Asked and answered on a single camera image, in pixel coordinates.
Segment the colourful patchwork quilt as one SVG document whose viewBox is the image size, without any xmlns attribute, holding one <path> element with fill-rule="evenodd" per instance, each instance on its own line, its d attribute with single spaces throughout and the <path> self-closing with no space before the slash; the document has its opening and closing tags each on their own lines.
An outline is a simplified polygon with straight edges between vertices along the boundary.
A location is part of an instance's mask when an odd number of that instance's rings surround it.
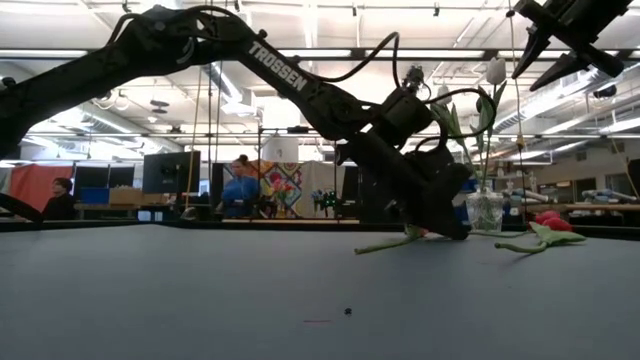
<svg viewBox="0 0 640 360">
<path fill-rule="evenodd" d="M 259 182 L 253 213 L 243 218 L 296 219 L 301 197 L 301 165 L 266 160 L 249 161 L 248 174 Z M 233 178 L 231 164 L 224 166 L 224 186 Z"/>
</svg>

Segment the red cloth backdrop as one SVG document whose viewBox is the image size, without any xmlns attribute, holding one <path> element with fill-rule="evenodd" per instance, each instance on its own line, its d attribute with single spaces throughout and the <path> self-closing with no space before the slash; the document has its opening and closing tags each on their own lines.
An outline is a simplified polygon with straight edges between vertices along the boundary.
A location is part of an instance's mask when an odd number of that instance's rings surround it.
<svg viewBox="0 0 640 360">
<path fill-rule="evenodd" d="M 10 195 L 33 206 L 43 207 L 51 197 L 55 178 L 70 178 L 71 166 L 26 165 L 11 171 Z"/>
</svg>

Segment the red artificial tulip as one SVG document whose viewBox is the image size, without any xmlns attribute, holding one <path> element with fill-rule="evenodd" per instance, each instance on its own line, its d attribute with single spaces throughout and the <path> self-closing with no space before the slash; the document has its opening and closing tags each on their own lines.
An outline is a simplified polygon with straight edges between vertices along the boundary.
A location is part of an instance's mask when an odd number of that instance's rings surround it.
<svg viewBox="0 0 640 360">
<path fill-rule="evenodd" d="M 571 229 L 571 226 L 561 218 L 560 214 L 553 210 L 532 215 L 532 220 L 537 225 L 547 226 L 547 227 L 550 227 L 552 230 L 563 230 L 565 228 Z M 509 237 L 517 237 L 521 235 L 522 231 L 520 232 L 509 231 L 509 232 L 503 233 L 502 231 L 497 231 L 497 230 L 472 230 L 471 234 L 509 238 Z"/>
<path fill-rule="evenodd" d="M 586 240 L 585 236 L 573 231 L 566 231 L 564 228 L 558 229 L 548 225 L 538 224 L 537 222 L 530 222 L 529 226 L 539 239 L 535 246 L 521 247 L 511 243 L 496 242 L 494 247 L 496 249 L 504 249 L 516 253 L 537 254 L 544 252 L 550 247 L 581 243 Z"/>
</svg>

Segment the clear cut-glass vase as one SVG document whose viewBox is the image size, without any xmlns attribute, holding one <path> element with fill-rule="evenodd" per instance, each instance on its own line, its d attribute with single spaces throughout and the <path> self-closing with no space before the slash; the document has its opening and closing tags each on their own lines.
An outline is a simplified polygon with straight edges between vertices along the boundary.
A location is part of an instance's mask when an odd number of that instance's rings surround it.
<svg viewBox="0 0 640 360">
<path fill-rule="evenodd" d="M 504 197 L 490 188 L 478 189 L 467 196 L 466 209 L 471 229 L 482 232 L 500 232 L 502 228 Z"/>
</svg>

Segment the black low partition panel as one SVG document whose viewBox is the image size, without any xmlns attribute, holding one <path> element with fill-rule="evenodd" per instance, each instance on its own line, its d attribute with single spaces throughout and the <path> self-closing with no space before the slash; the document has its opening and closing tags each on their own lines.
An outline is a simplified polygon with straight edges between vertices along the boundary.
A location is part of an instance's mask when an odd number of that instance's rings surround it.
<svg viewBox="0 0 640 360">
<path fill-rule="evenodd" d="M 133 167 L 77 167 L 75 172 L 75 187 L 79 189 L 132 186 L 133 180 Z"/>
</svg>

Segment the white backdrop sheet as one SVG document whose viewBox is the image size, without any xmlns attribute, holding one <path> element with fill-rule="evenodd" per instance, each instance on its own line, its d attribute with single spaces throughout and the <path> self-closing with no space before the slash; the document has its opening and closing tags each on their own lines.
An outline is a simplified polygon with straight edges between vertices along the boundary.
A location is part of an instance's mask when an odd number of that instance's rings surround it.
<svg viewBox="0 0 640 360">
<path fill-rule="evenodd" d="M 303 218 L 324 218 L 323 211 L 314 210 L 312 193 L 317 190 L 336 191 L 342 195 L 346 168 L 334 168 L 332 163 L 310 161 L 303 163 L 301 168 L 301 197 L 296 203 L 296 211 Z"/>
</svg>

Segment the pink artificial tulip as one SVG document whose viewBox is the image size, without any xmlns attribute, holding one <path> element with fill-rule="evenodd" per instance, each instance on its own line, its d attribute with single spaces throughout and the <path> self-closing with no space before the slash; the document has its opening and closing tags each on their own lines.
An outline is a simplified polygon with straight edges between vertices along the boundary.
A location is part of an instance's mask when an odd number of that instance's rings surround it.
<svg viewBox="0 0 640 360">
<path fill-rule="evenodd" d="M 404 246 L 418 239 L 424 238 L 427 234 L 428 234 L 428 230 L 424 228 L 421 228 L 415 225 L 406 224 L 404 226 L 405 237 L 402 240 L 371 245 L 364 248 L 355 248 L 354 253 L 356 255 L 363 255 L 367 253 L 373 253 L 381 250 Z"/>
</svg>

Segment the white artificial tulip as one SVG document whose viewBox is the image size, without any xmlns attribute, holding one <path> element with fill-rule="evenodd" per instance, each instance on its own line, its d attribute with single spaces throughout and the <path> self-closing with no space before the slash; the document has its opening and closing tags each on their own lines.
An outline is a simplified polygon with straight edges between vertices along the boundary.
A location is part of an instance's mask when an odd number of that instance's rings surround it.
<svg viewBox="0 0 640 360">
<path fill-rule="evenodd" d="M 486 175 L 484 188 L 490 188 L 490 186 L 487 184 L 488 161 L 491 150 L 491 137 L 493 134 L 493 127 L 497 115 L 497 109 L 506 86 L 505 60 L 503 58 L 492 58 L 487 65 L 485 78 L 486 81 L 492 86 L 492 92 L 486 92 L 481 86 L 478 87 L 478 90 L 482 93 L 481 97 L 483 98 L 485 117 L 485 126 L 482 129 L 485 141 L 485 150 L 483 152 L 485 161 L 484 170 Z"/>
<path fill-rule="evenodd" d="M 437 91 L 437 96 L 440 97 L 440 100 L 437 100 L 435 103 L 442 104 L 442 105 L 447 105 L 448 107 L 451 107 L 453 105 L 452 104 L 452 98 L 451 97 L 446 97 L 446 94 L 448 94 L 448 93 L 449 93 L 448 86 L 447 85 L 441 85 L 438 88 L 438 91 Z M 472 168 L 470 168 L 470 170 L 473 172 L 473 178 L 475 179 L 474 190 L 478 191 L 479 189 L 478 189 L 477 178 L 476 178 L 476 174 L 477 174 L 478 169 L 473 164 L 473 160 L 472 160 Z"/>
</svg>

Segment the narrow black panel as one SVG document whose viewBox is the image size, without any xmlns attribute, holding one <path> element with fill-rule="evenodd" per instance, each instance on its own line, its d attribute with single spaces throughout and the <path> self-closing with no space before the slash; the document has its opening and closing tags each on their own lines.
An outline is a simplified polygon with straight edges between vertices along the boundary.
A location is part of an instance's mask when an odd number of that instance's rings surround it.
<svg viewBox="0 0 640 360">
<path fill-rule="evenodd" d="M 214 163 L 211 168 L 210 178 L 210 205 L 212 218 L 215 221 L 222 219 L 221 197 L 224 189 L 224 165 Z"/>
</svg>

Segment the cardboard box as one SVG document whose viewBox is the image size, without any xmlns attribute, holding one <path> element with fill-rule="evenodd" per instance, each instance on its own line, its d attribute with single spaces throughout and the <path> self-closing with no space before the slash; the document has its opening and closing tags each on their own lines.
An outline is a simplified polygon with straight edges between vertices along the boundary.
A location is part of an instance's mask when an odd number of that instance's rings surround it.
<svg viewBox="0 0 640 360">
<path fill-rule="evenodd" d="M 138 188 L 117 187 L 109 191 L 110 205 L 140 205 L 142 201 L 143 193 Z"/>
</svg>

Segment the white cylinder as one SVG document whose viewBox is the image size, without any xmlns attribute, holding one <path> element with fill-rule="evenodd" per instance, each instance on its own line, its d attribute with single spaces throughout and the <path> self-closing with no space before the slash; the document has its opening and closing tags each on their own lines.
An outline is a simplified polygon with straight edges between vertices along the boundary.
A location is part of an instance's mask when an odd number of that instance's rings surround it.
<svg viewBox="0 0 640 360">
<path fill-rule="evenodd" d="M 279 163 L 299 161 L 299 141 L 292 137 L 270 137 L 262 145 L 261 158 Z"/>
</svg>

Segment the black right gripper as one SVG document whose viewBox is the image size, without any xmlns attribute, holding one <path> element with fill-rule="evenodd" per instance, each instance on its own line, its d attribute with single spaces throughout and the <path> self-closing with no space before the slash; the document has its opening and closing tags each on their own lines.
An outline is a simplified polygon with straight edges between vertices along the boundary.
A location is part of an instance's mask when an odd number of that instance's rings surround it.
<svg viewBox="0 0 640 360">
<path fill-rule="evenodd" d="M 514 11 L 531 20 L 528 40 L 512 78 L 517 79 L 548 47 L 555 37 L 572 51 L 560 58 L 530 86 L 536 91 L 565 76 L 594 65 L 608 75 L 618 75 L 624 68 L 621 60 L 598 50 L 594 43 L 613 20 L 623 16 L 632 0 L 519 0 Z"/>
</svg>

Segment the black overhead frame beam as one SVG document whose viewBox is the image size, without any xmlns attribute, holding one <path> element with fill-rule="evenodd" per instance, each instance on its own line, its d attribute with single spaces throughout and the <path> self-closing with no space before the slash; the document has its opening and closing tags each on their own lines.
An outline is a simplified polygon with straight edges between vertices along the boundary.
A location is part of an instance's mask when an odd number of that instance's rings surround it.
<svg viewBox="0 0 640 360">
<path fill-rule="evenodd" d="M 79 49 L 0 49 L 0 59 L 6 60 L 69 60 L 92 52 Z M 299 57 L 311 61 L 359 61 L 372 52 L 372 48 L 289 48 L 280 49 L 286 57 Z M 397 58 L 401 61 L 488 61 L 490 58 L 520 59 L 523 50 L 507 49 L 471 49 L 471 48 L 401 48 Z M 613 49 L 606 53 L 623 61 L 640 62 L 640 49 Z"/>
</svg>

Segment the wooden workbench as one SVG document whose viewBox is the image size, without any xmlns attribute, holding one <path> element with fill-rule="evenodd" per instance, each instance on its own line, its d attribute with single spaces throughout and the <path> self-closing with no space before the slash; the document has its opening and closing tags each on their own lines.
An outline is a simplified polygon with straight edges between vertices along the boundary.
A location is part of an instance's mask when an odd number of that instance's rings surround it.
<svg viewBox="0 0 640 360">
<path fill-rule="evenodd" d="M 544 211 L 608 211 L 608 212 L 640 212 L 640 204 L 534 204 L 521 205 L 522 212 L 539 213 Z"/>
</svg>

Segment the black computer monitor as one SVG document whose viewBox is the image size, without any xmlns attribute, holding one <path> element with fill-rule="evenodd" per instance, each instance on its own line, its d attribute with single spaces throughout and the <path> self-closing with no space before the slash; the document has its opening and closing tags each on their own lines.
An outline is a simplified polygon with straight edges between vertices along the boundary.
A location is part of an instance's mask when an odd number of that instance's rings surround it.
<svg viewBox="0 0 640 360">
<path fill-rule="evenodd" d="M 198 192 L 200 152 L 145 155 L 142 180 L 145 194 Z"/>
</svg>

